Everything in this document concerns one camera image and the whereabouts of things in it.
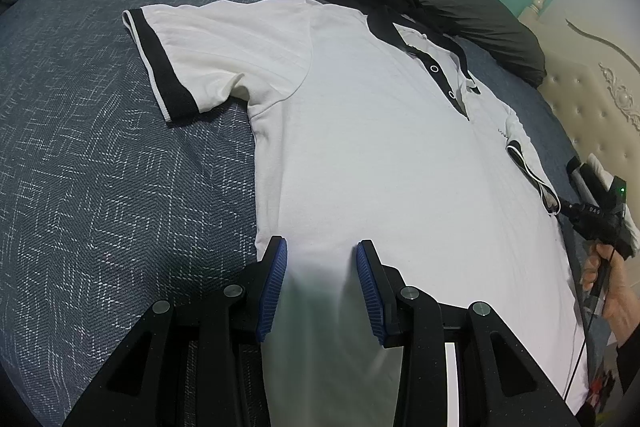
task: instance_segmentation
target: tufted headboard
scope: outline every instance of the tufted headboard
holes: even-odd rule
[[[640,66],[587,22],[544,25],[545,0],[534,0],[518,18],[538,38],[546,78],[538,88],[584,161],[594,153],[604,168],[627,182],[627,203],[640,221],[640,105],[627,86],[640,86]],[[640,258],[628,261],[640,291]]]

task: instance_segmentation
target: bed post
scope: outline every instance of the bed post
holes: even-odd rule
[[[526,25],[527,22],[537,21],[545,1],[546,0],[533,0],[529,6],[522,10],[518,20],[524,25]]]

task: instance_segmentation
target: human hand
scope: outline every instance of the human hand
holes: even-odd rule
[[[591,290],[598,278],[601,259],[609,258],[609,288],[602,316],[609,321],[609,326],[621,346],[640,324],[640,299],[631,289],[624,259],[617,251],[613,251],[611,245],[591,245],[589,257],[582,271],[582,289],[586,292]]]

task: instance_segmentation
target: dark gray pillow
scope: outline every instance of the dark gray pillow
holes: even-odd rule
[[[538,87],[546,76],[536,36],[499,0],[420,0],[451,22],[450,31],[486,49],[506,70]]]

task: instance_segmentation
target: blue bedspread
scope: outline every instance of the blue bedspread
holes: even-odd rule
[[[199,299],[255,259],[244,106],[167,127],[120,19],[212,1],[20,0],[0,18],[0,361],[46,427],[152,302]],[[575,198],[574,152],[542,97],[462,44]]]

